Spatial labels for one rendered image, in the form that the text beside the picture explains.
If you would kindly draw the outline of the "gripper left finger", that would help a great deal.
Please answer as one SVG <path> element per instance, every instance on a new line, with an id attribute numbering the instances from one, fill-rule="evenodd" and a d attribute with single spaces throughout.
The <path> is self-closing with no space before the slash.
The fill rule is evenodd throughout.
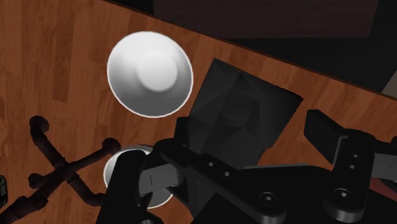
<path id="1" fill-rule="evenodd" d="M 222 161 L 198 155 L 169 138 L 158 141 L 149 154 L 142 150 L 119 152 L 95 224 L 164 224 L 142 199 L 173 184 L 141 187 L 141 176 L 152 171 L 148 162 L 157 169 L 170 166 L 177 176 L 176 186 L 186 180 L 202 182 L 258 224 L 282 224 L 286 219 L 287 208 L 280 196 L 255 179 L 240 177 L 237 169 Z"/>

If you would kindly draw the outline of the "brown wooden table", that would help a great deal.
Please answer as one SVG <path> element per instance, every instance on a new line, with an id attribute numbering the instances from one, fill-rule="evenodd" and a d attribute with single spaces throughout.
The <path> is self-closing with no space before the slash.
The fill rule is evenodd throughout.
<path id="1" fill-rule="evenodd" d="M 168 35 L 192 62 L 192 94 L 174 115 L 137 116 L 109 89 L 110 51 L 139 30 Z M 190 112 L 215 58 L 303 99 L 277 142 L 263 154 L 262 165 L 331 168 L 303 136 L 308 109 L 320 109 L 340 125 L 382 141 L 397 136 L 397 101 L 239 46 L 103 0 L 0 0 L 0 174 L 7 180 L 9 202 L 31 195 L 30 174 L 52 171 L 32 142 L 32 116 L 48 120 L 49 140 L 70 161 L 97 151 L 107 137 L 124 146 L 152 145 L 173 136 L 177 117 Z"/>

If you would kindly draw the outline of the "dark brown crossed pipe figure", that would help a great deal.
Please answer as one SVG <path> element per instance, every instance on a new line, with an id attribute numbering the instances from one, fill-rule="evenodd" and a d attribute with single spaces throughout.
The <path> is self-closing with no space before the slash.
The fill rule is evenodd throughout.
<path id="1" fill-rule="evenodd" d="M 48 121 L 42 116 L 35 115 L 29 120 L 30 135 L 35 146 L 42 152 L 54 168 L 54 171 L 42 176 L 32 173 L 28 177 L 29 186 L 35 190 L 30 196 L 21 196 L 0 214 L 0 224 L 12 224 L 33 212 L 44 208 L 49 196 L 66 182 L 79 195 L 83 202 L 93 207 L 100 207 L 104 200 L 103 193 L 93 193 L 77 172 L 91 165 L 106 155 L 114 155 L 121 150 L 120 143 L 110 137 L 102 142 L 102 148 L 73 162 L 66 159 L 48 140 L 45 133 L 49 130 Z"/>

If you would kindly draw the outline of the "white cup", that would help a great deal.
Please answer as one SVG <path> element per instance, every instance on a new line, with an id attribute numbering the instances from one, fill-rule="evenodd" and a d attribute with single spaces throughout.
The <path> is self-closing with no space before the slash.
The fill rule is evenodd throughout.
<path id="1" fill-rule="evenodd" d="M 128 146 L 122 148 L 119 152 L 112 155 L 108 161 L 106 162 L 103 170 L 103 180 L 106 188 L 108 187 L 109 181 L 111 179 L 111 175 L 116 164 L 116 159 L 119 155 L 121 155 L 125 151 L 132 151 L 132 150 L 140 150 L 145 152 L 145 154 L 150 154 L 153 150 L 152 146 L 145 145 L 145 144 L 136 144 L 133 146 Z M 148 209 L 154 209 L 166 204 L 171 198 L 173 194 L 167 189 L 161 189 L 158 191 L 153 192 L 153 196 L 151 198 L 150 203 L 148 204 Z"/>

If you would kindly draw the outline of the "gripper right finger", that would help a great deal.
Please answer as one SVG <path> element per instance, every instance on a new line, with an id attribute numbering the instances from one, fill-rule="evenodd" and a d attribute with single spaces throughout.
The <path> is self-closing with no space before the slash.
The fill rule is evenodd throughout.
<path id="1" fill-rule="evenodd" d="M 307 111 L 306 139 L 333 164 L 323 181 L 325 213 L 341 223 L 397 223 L 397 202 L 370 190 L 371 178 L 397 190 L 397 136 L 390 142 L 347 129 L 318 109 Z"/>

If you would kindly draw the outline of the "black faceted box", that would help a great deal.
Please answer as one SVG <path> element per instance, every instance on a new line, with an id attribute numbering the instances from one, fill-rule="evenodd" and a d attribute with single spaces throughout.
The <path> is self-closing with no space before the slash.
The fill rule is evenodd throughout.
<path id="1" fill-rule="evenodd" d="M 242 169 L 273 147 L 302 97 L 214 59 L 189 114 L 187 148 Z"/>

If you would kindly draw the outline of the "white bowl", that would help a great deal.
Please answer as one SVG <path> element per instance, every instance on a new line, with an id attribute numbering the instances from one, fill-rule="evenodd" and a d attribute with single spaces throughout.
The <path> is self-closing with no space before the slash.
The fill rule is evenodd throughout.
<path id="1" fill-rule="evenodd" d="M 146 118 L 169 116 L 181 109 L 193 89 L 193 69 L 183 48 L 153 31 L 123 37 L 107 62 L 109 87 L 118 102 Z"/>

